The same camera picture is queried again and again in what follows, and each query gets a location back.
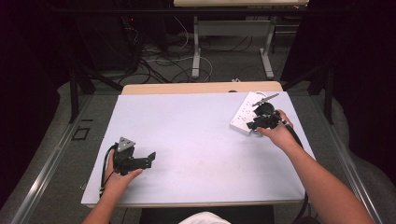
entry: forearm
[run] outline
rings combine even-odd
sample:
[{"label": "forearm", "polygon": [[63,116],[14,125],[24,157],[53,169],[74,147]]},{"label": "forearm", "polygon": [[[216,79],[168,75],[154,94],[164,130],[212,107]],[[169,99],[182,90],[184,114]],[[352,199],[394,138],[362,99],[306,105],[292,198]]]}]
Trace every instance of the forearm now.
[{"label": "forearm", "polygon": [[352,191],[301,147],[293,146],[284,151],[325,223],[373,223]]},{"label": "forearm", "polygon": [[98,204],[91,210],[88,216],[83,221],[83,224],[108,224],[111,214],[116,207],[118,199],[104,194],[99,200]]}]

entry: person's right hand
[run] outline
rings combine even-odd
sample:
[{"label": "person's right hand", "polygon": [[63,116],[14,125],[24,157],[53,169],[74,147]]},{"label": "person's right hand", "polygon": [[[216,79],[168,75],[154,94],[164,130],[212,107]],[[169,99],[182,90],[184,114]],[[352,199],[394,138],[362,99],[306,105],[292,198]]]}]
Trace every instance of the person's right hand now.
[{"label": "person's right hand", "polygon": [[[287,121],[290,127],[292,128],[293,125],[290,122],[289,118],[286,116],[285,112],[283,112],[282,110],[277,110],[277,111],[279,112],[280,117],[285,121]],[[271,141],[277,147],[280,147],[282,150],[295,147],[296,145],[299,146],[298,143],[294,140],[294,137],[291,135],[289,130],[282,123],[279,123],[274,129],[258,128],[257,132],[269,137]]]}]

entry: white tabletop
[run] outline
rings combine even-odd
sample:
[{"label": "white tabletop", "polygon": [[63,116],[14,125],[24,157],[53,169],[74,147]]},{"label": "white tabletop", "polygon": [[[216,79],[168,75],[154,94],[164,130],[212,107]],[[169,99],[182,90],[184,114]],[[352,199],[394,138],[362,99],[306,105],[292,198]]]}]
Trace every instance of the white tabletop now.
[{"label": "white tabletop", "polygon": [[[268,138],[230,127],[247,92],[121,95],[81,203],[93,206],[106,151],[120,137],[134,156],[157,152],[152,168],[125,191],[119,206],[210,206],[300,201],[304,187],[287,156]],[[313,156],[286,92],[271,100],[294,124]]]},{"label": "white tabletop", "polygon": [[303,6],[309,0],[175,0],[176,7]]}]

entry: table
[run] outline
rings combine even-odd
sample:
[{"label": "table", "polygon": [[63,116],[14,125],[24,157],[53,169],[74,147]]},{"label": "table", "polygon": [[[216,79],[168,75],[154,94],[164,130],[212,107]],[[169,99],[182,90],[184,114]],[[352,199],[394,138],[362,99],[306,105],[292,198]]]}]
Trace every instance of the table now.
[{"label": "table", "polygon": [[[119,206],[257,205],[301,201],[304,187],[286,155],[269,139],[255,134],[245,136],[229,127],[246,91],[278,92],[280,95],[271,103],[276,107],[284,106],[282,109],[293,120],[305,150],[314,156],[289,96],[281,90],[277,82],[125,87],[81,202],[94,206],[98,201],[97,187],[104,154],[121,134],[136,141],[134,156],[147,157],[155,150],[157,158],[152,168],[125,191]],[[161,129],[155,128],[158,123]]]},{"label": "table", "polygon": [[[175,0],[176,7],[279,7],[303,6],[308,0]],[[276,17],[269,21],[199,21],[194,17],[194,57],[192,62],[193,78],[199,77],[201,49],[199,48],[200,35],[256,35],[265,36],[264,48],[260,49],[265,75],[274,78],[274,73],[268,59],[268,51],[276,26]]]}]

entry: white cloth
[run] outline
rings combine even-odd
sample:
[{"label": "white cloth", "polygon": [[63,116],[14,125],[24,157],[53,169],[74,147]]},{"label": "white cloth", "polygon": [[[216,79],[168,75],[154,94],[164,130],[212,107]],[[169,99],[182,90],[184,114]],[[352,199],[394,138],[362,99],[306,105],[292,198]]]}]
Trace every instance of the white cloth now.
[{"label": "white cloth", "polygon": [[225,219],[216,216],[210,212],[202,212],[195,215],[192,215],[179,224],[231,224]]}]

